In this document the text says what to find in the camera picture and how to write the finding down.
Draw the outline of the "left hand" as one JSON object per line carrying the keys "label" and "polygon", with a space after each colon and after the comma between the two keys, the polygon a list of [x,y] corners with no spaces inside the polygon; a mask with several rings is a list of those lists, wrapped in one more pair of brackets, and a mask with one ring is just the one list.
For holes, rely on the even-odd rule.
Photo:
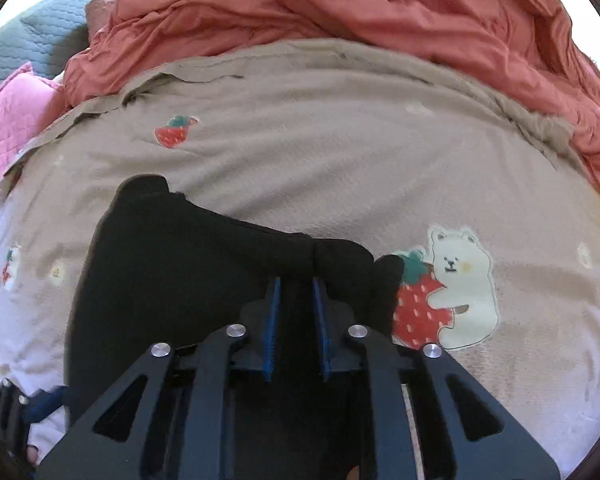
{"label": "left hand", "polygon": [[26,456],[29,464],[36,465],[38,463],[38,448],[34,445],[28,445]]}

